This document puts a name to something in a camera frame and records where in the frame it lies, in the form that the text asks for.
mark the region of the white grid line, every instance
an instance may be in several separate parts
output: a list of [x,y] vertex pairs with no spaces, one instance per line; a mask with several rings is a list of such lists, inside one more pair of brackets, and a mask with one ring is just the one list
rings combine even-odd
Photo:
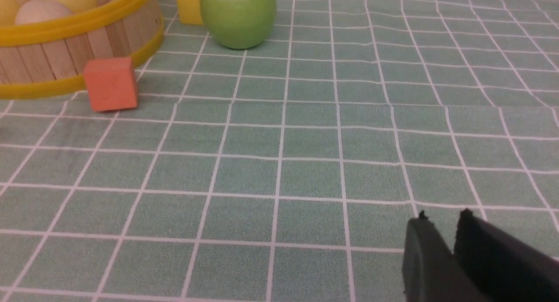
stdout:
[[[167,26],[166,28],[166,32],[168,31],[168,29],[170,29],[170,26],[172,25],[172,23],[176,20],[176,17],[178,17],[178,11],[175,13],[173,19],[171,20],[170,24]],[[117,240],[116,246],[114,246],[113,252],[110,255],[110,259],[107,263],[107,266],[104,270],[103,276],[97,286],[97,290],[95,295],[92,298],[92,302],[97,302],[97,300],[100,298],[100,295],[103,292],[103,288],[106,285],[106,282],[110,276],[110,271],[112,270],[112,267],[114,265],[114,261],[116,260],[117,256],[118,256],[118,252],[120,251],[120,247],[122,246],[122,243],[124,242],[124,236],[126,236],[126,232],[128,231],[128,227],[130,226],[130,223],[132,222],[132,218],[134,217],[134,212],[136,211],[136,207],[138,206],[142,195],[144,194],[144,189],[146,188],[146,186],[148,185],[148,181],[150,178],[150,175],[152,174],[153,168],[155,166],[155,163],[157,161],[157,158],[159,156],[158,151],[161,151],[163,143],[165,142],[166,139],[166,135],[169,133],[169,129],[171,127],[171,125],[173,124],[173,118],[174,115],[176,115],[176,106],[178,105],[178,103],[180,103],[180,100],[175,103],[174,107],[173,107],[173,112],[171,114],[171,119],[170,122],[168,123],[161,140],[159,141],[158,147],[155,151],[155,154],[153,155],[152,161],[148,167],[148,170],[146,172],[146,174],[144,175],[144,180],[142,181],[140,190],[138,191],[138,194],[136,195],[136,199],[134,200],[134,203],[132,204],[132,207],[128,213],[128,216],[126,218],[126,222],[124,223],[124,226],[122,227],[122,231],[120,233],[120,237]]]
[[[276,242],[277,238],[277,228],[278,228],[278,212],[280,211],[280,199],[281,195],[281,171],[283,166],[283,145],[285,141],[285,125],[287,116],[287,99],[289,91],[289,79],[290,79],[290,65],[291,65],[291,47],[293,43],[293,21],[295,20],[295,0],[291,1],[291,27],[289,28],[289,42],[287,45],[287,64],[286,64],[286,79],[285,86],[283,89],[283,101],[282,101],[282,111],[281,111],[281,128],[279,132],[279,150],[278,150],[278,164],[277,164],[277,174],[276,174],[276,189],[275,193],[278,198],[274,200],[274,210],[272,214],[272,243]],[[270,246],[270,257],[268,261],[268,274],[266,280],[266,302],[272,301],[272,290],[273,290],[273,276],[274,276],[274,260],[276,257],[276,247],[274,245]]]
[[336,57],[334,48],[334,29],[333,29],[333,19],[332,19],[332,0],[328,0],[328,10],[329,13],[329,23],[330,23],[330,49],[332,54],[332,78],[334,81],[334,100],[336,103],[336,125],[338,134],[338,157],[339,157],[339,168],[340,168],[340,183],[342,191],[342,209],[344,216],[344,234],[345,234],[345,246],[346,246],[346,256],[347,256],[347,269],[348,269],[348,288],[349,288],[349,300],[350,302],[355,302],[355,280],[353,279],[353,259],[351,253],[351,233],[349,230],[349,215],[348,215],[348,204],[347,204],[347,193],[345,191],[345,167],[344,167],[344,150],[343,150],[343,140],[342,140],[342,119],[341,110],[338,96],[338,82],[337,82],[337,69],[336,69]]
[[[545,59],[551,64],[553,65],[553,68],[555,69],[555,72],[559,72],[559,68],[557,68],[557,65],[555,65],[555,63],[549,58],[549,56],[547,56],[547,54],[543,51],[543,49],[541,49],[541,47],[539,47],[539,45],[536,43],[536,41],[533,39],[532,36],[530,36],[530,34],[526,31],[526,29],[524,29],[524,27],[522,26],[521,23],[519,23],[517,21],[517,19],[514,17],[514,15],[511,13],[510,10],[507,9],[507,4],[505,4],[505,2],[503,0],[500,0],[503,3],[503,8],[505,8],[505,11],[509,14],[509,16],[511,16],[511,18],[513,19],[513,21],[517,24],[517,26],[519,26],[519,28],[524,32],[524,34],[526,35],[526,37],[530,40],[530,42],[538,49],[538,51],[540,53],[543,54],[543,57],[545,57]],[[557,25],[552,24],[555,29],[559,30],[559,28],[557,28]]]
[[243,67],[244,67],[244,63],[245,63],[245,60],[246,60],[247,51],[248,50],[245,49],[244,52],[243,52],[243,59],[241,61],[241,65],[239,67],[239,73],[238,73],[238,76],[237,76],[237,81],[236,81],[236,84],[235,84],[233,97],[232,97],[231,103],[229,103],[229,107],[228,107],[228,110],[227,110],[227,119],[225,121],[225,127],[223,129],[223,134],[221,136],[221,143],[220,143],[219,149],[217,151],[217,156],[216,156],[215,165],[214,165],[214,171],[212,173],[212,177],[211,177],[211,180],[210,180],[210,188],[208,189],[206,202],[204,204],[204,208],[202,210],[202,216],[200,218],[200,226],[198,227],[198,232],[197,232],[197,235],[196,235],[196,240],[198,242],[194,243],[194,248],[192,250],[192,254],[190,255],[190,261],[189,261],[189,264],[188,264],[186,279],[184,280],[184,286],[183,286],[182,292],[180,294],[180,296],[184,300],[186,300],[186,295],[188,294],[188,288],[189,288],[190,282],[192,280],[192,274],[193,274],[194,266],[195,266],[194,264],[196,262],[196,256],[198,254],[198,248],[200,247],[199,240],[202,240],[202,232],[204,230],[204,223],[206,222],[206,216],[207,216],[208,208],[210,206],[211,197],[212,197],[213,192],[214,192],[215,182],[216,182],[216,179],[217,179],[217,171],[219,169],[219,164],[220,164],[221,159],[222,159],[223,148],[225,146],[225,140],[227,138],[227,132],[229,130],[229,123],[231,122],[232,106],[235,103],[236,95],[237,95],[237,92],[239,91],[239,83],[240,83],[240,80],[241,80],[241,74],[243,73]]
[[[509,128],[507,127],[507,123],[505,122],[505,118],[503,116],[503,110],[502,109],[499,109],[499,117],[501,118],[501,123],[503,124],[503,128],[505,129],[505,133],[507,135],[509,135]],[[545,200],[545,197],[543,197],[543,194],[541,193],[537,184],[534,181],[534,177],[528,171],[528,169],[526,167],[526,164],[524,163],[524,160],[522,159],[521,155],[519,154],[517,146],[515,145],[514,141],[512,139],[509,139],[509,143],[511,143],[511,146],[513,147],[513,150],[514,150],[514,153],[517,155],[518,161],[521,163],[522,168],[526,171],[526,175],[528,176],[528,178],[530,180],[530,183],[533,186],[536,194],[538,195],[539,199],[542,201],[543,205],[545,205],[545,208],[547,208],[549,210],[549,214],[551,215],[551,220],[553,220],[553,224],[555,224],[555,229],[557,230],[557,232],[559,232],[559,222],[557,222],[557,216],[555,215],[555,212],[551,209],[551,207],[549,206],[549,203],[547,202],[547,200]]]
[[[364,5],[365,5],[365,10],[368,11],[369,6],[367,5],[367,0],[364,0]],[[375,43],[375,31],[374,31],[373,26],[372,26],[371,15],[367,14],[367,19],[369,20],[369,29],[370,29],[370,32],[371,32],[371,39],[373,41],[373,47],[375,49],[375,57],[378,60],[379,59],[379,51],[378,51],[377,45]],[[382,69],[380,64],[379,64],[379,77],[380,77],[380,81],[384,82],[383,69]],[[385,96],[385,99],[386,99],[386,103],[390,106],[390,119],[392,121],[392,126],[393,126],[394,143],[396,145],[398,159],[400,161],[400,166],[402,168],[402,173],[404,175],[404,182],[406,183],[407,194],[408,194],[409,199],[410,199],[411,208],[413,210],[413,213],[414,213],[415,216],[417,216],[419,214],[419,212],[417,210],[415,198],[414,198],[414,195],[413,195],[413,191],[411,189],[410,179],[409,179],[409,176],[407,174],[407,169],[406,169],[406,166],[405,166],[405,163],[404,163],[404,156],[403,156],[402,151],[400,149],[400,141],[399,141],[399,138],[398,138],[396,119],[394,117],[394,106],[390,103],[390,99],[389,99],[388,92],[386,90],[386,85],[385,84],[383,84],[383,93],[384,93],[384,96]]]
[[[74,95],[72,96],[72,99],[74,99],[76,96],[78,95],[78,93],[74,93]],[[60,111],[60,115],[62,115],[64,113],[64,111],[66,111],[66,108],[68,107],[68,102],[69,101],[65,101],[64,105],[62,106],[62,110]],[[42,143],[42,141],[47,137],[48,133],[52,130],[52,128],[54,127],[54,125],[56,124],[56,122],[58,121],[58,119],[60,119],[60,117],[56,117],[49,125],[49,127],[46,129],[46,131],[44,132],[44,134],[42,135],[42,137],[38,140],[38,142],[36,143],[36,146],[40,145],[40,143]],[[110,131],[110,128],[112,127],[112,125],[114,124],[114,121],[111,121],[109,123],[109,125],[107,126],[107,128],[104,131],[104,134],[101,136],[101,138],[99,139],[99,141],[96,144],[96,148],[100,147],[102,141],[104,140],[104,138],[108,135],[108,132]],[[12,177],[10,177],[10,180],[8,181],[13,182],[14,179],[16,178],[16,176],[20,173],[20,171],[24,168],[25,164],[29,161],[29,159],[31,158],[31,156],[36,152],[36,148],[31,149],[31,151],[29,152],[28,156],[26,156],[26,158],[22,161],[22,163],[20,164],[20,166],[18,167],[18,169],[16,169],[16,171],[14,172],[14,174],[12,174]],[[93,150],[88,158],[88,160],[86,161],[86,164],[84,165],[84,167],[82,168],[82,170],[80,171],[80,174],[78,175],[78,178],[76,179],[76,181],[74,182],[74,185],[72,186],[72,188],[70,189],[70,191],[68,192],[68,194],[66,195],[66,198],[64,198],[64,201],[62,201],[62,204],[60,205],[60,207],[58,208],[58,211],[56,212],[56,215],[54,216],[54,219],[52,219],[52,222],[50,223],[50,225],[48,226],[48,230],[46,232],[46,234],[42,237],[41,241],[38,243],[37,247],[35,248],[33,254],[30,256],[30,258],[28,259],[28,261],[26,262],[26,264],[24,265],[24,268],[22,269],[22,271],[19,273],[18,277],[16,278],[16,280],[14,280],[10,290],[8,290],[6,292],[6,295],[4,296],[4,298],[2,298],[2,302],[7,302],[8,299],[12,296],[12,293],[14,292],[14,288],[17,288],[20,284],[20,282],[23,280],[24,276],[26,275],[26,273],[28,272],[28,270],[31,268],[34,260],[37,258],[38,254],[40,253],[40,251],[42,250],[42,247],[44,246],[44,244],[46,243],[49,233],[52,232],[52,230],[54,229],[54,226],[56,225],[56,223],[58,222],[58,219],[60,218],[60,216],[62,216],[62,212],[64,211],[64,208],[66,206],[66,204],[68,204],[68,201],[70,200],[70,198],[72,197],[72,195],[74,194],[74,192],[76,191],[76,187],[79,185],[80,181],[82,180],[82,178],[84,177],[84,175],[86,174],[87,169],[90,166],[91,161],[94,159],[96,154],[96,150]],[[2,191],[0,191],[0,196],[2,196],[4,194],[4,192],[6,191],[6,189],[8,188],[8,186],[4,186],[4,188],[2,189]]]

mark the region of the wooden block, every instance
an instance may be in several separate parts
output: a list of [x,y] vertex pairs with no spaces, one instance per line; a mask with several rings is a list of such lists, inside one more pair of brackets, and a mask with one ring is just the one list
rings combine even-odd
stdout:
[[138,84],[132,58],[93,59],[83,71],[94,111],[118,111],[138,107]]
[[181,23],[203,25],[200,15],[200,0],[176,0]]

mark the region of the wooden slat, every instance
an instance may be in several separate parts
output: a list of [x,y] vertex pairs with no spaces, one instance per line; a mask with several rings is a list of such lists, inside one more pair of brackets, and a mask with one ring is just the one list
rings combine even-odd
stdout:
[[87,37],[90,40],[91,49],[96,59],[111,59],[114,57],[105,28],[90,31],[87,33]]
[[90,41],[87,35],[75,35],[66,38],[68,51],[74,61],[74,67],[78,73],[83,73],[84,67],[90,59],[94,59],[93,51],[90,47]]
[[40,44],[21,45],[17,49],[34,83],[54,80],[54,74]]
[[112,53],[115,57],[126,57],[132,53],[126,37],[126,29],[122,21],[116,21],[106,26]]
[[66,41],[57,40],[42,43],[41,45],[48,59],[48,63],[50,64],[50,69],[52,69],[56,79],[64,79],[78,75]]
[[135,52],[141,49],[144,46],[144,41],[142,40],[141,26],[138,21],[138,12],[136,11],[136,13],[132,13],[122,19],[122,24],[126,30],[130,51]]
[[1,61],[0,61],[0,83],[2,83],[4,85],[8,85],[10,83],[10,79],[8,78],[8,75],[6,74],[6,70],[4,69],[4,66],[2,66]]
[[25,68],[24,60],[15,47],[1,47],[0,61],[10,83],[32,83],[31,76]]

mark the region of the yellow rim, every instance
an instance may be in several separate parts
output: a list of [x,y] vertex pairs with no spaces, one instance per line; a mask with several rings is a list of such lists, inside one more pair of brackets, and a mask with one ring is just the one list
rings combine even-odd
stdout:
[[81,35],[110,25],[140,9],[149,0],[114,0],[83,13],[53,21],[0,28],[0,47],[38,44]]
[[[131,55],[134,67],[148,61],[163,43],[164,27],[161,23],[157,34],[144,47]],[[84,90],[86,84],[83,76],[79,75],[72,78],[48,81],[46,83],[30,83],[26,85],[0,85],[0,99],[39,99],[41,97],[56,97]]]

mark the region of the yellow block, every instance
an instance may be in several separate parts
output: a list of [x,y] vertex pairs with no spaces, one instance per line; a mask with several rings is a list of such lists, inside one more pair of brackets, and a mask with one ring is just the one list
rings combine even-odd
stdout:
[[203,25],[200,15],[200,0],[176,0],[181,23]]

